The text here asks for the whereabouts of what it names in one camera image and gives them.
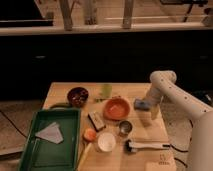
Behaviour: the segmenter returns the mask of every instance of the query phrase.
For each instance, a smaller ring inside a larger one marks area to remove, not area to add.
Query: metal tool
[[[136,153],[141,149],[168,150],[170,144],[159,142],[134,142],[129,139],[125,142],[125,147],[128,152]]]

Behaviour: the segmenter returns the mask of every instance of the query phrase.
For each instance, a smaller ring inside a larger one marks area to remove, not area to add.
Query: small bowl
[[[119,134],[120,135],[128,135],[132,131],[132,124],[129,121],[121,121],[119,123]]]
[[[75,87],[67,94],[67,99],[73,107],[83,107],[89,97],[89,92],[83,87]]]
[[[107,101],[103,115],[111,120],[123,120],[130,112],[129,103],[122,98],[113,98]]]
[[[104,132],[98,137],[98,147],[103,152],[111,152],[116,145],[115,136],[110,132]]]

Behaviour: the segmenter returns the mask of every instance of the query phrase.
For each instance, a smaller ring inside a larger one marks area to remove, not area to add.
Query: black cable
[[[181,152],[181,153],[188,153],[188,152],[189,152],[188,150],[181,150],[181,149],[175,147],[175,146],[172,145],[172,144],[171,144],[171,147],[172,147],[174,150],[176,150],[176,151],[178,151],[178,152]]]
[[[193,123],[190,119],[189,119],[189,122],[190,122],[191,127],[193,128]]]
[[[180,162],[182,165],[184,165],[186,168],[188,167],[188,165],[185,163],[185,162],[183,162],[182,160],[180,160],[179,158],[174,158],[176,161],[178,161],[178,162]]]
[[[19,128],[17,128],[17,126],[13,123],[13,121],[11,121],[10,118],[8,118],[8,116],[7,116],[2,110],[0,110],[0,113],[2,114],[2,116],[4,116],[4,117],[13,125],[13,127],[14,127],[23,137],[27,138],[27,136],[26,136],[23,132],[21,132]]]

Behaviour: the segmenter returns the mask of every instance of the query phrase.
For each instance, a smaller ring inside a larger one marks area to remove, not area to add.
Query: spoon
[[[83,134],[84,149],[79,158],[78,166],[76,170],[78,171],[81,170],[83,163],[89,153],[89,150],[92,147],[92,142],[95,141],[95,139],[96,139],[96,131],[92,128],[87,128]]]

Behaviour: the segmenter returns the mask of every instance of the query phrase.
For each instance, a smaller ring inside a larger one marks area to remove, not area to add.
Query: dark bowl
[[[83,107],[89,97],[89,92],[83,87],[75,87],[67,94],[67,99],[73,107]]]

